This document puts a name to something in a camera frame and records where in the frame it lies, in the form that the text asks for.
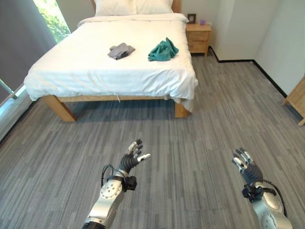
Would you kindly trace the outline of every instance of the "baseboard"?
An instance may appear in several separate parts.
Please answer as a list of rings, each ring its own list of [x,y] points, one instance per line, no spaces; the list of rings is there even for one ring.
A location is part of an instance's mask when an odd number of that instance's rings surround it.
[[[255,66],[261,71],[261,73],[272,83],[272,85],[278,90],[281,95],[286,98],[287,94],[280,88],[279,85],[265,72],[265,70],[255,61],[252,60],[252,62],[255,64]]]
[[[209,46],[209,49],[212,50],[214,56],[216,57],[217,62],[219,63],[228,63],[228,62],[252,62],[261,73],[272,83],[272,85],[278,90],[278,92],[284,97],[287,97],[287,94],[280,88],[279,85],[266,73],[266,71],[254,60],[254,59],[245,59],[245,60],[219,60],[212,46]]]

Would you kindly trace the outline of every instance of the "robotic arm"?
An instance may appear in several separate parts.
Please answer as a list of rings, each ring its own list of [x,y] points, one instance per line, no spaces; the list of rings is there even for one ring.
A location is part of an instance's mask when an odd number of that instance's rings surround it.
[[[130,170],[140,162],[151,157],[150,154],[139,156],[141,153],[140,149],[142,148],[141,144],[142,141],[138,139],[128,147],[118,169],[113,168],[111,165],[104,167],[103,173],[107,167],[110,167],[114,173],[108,177],[106,184],[103,185],[102,181],[100,196],[93,205],[82,229],[110,228],[117,208],[123,200],[124,193],[127,190],[135,190],[136,188],[136,177],[128,176]]]
[[[246,185],[242,191],[243,196],[253,204],[254,211],[258,216],[262,229],[292,229],[290,220],[287,218],[285,205],[281,206],[275,197],[276,192],[267,188],[266,183],[273,185],[270,181],[263,179],[260,168],[252,160],[250,154],[243,148],[236,150],[233,163],[241,172]],[[278,188],[273,185],[282,199]]]

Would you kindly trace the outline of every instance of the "white duvet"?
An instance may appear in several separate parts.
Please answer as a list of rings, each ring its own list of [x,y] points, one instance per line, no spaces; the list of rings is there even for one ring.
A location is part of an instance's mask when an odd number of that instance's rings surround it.
[[[24,80],[32,100],[45,95],[145,95],[183,102],[192,111],[198,84],[182,14],[93,17],[61,41],[29,70]],[[148,61],[149,52],[168,37],[179,49],[167,62]],[[125,42],[135,48],[114,60],[109,48]]]

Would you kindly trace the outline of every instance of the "black cable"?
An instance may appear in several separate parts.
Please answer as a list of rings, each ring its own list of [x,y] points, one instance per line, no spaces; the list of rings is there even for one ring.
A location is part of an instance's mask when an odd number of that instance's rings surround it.
[[[116,172],[118,172],[118,173],[120,173],[120,174],[122,175],[122,177],[123,177],[123,179],[124,179],[124,182],[126,182],[126,180],[125,180],[125,175],[124,175],[120,170],[115,169],[115,168],[113,167],[113,165],[105,165],[105,166],[103,167],[103,169],[102,169],[101,187],[103,187],[103,185],[104,185],[104,175],[105,175],[105,172],[107,171],[108,168],[110,168],[111,171],[112,171],[111,175],[113,175],[113,172],[116,171]]]
[[[288,218],[288,216],[287,216],[287,210],[286,210],[286,206],[285,206],[285,202],[284,202],[284,199],[283,199],[282,194],[281,194],[280,190],[278,189],[278,187],[277,187],[276,185],[274,185],[271,181],[265,180],[265,179],[254,181],[254,182],[251,183],[251,186],[252,186],[255,182],[266,182],[266,183],[268,183],[269,185],[272,185],[272,186],[276,189],[278,195],[279,195],[280,198],[281,198],[281,202],[282,202],[282,204],[283,204],[284,215]]]

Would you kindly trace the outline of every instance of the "tree foliage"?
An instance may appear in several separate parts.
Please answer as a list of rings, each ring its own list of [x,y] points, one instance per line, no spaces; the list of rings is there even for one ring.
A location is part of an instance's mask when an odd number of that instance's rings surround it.
[[[56,0],[34,0],[34,2],[57,43],[70,34]]]

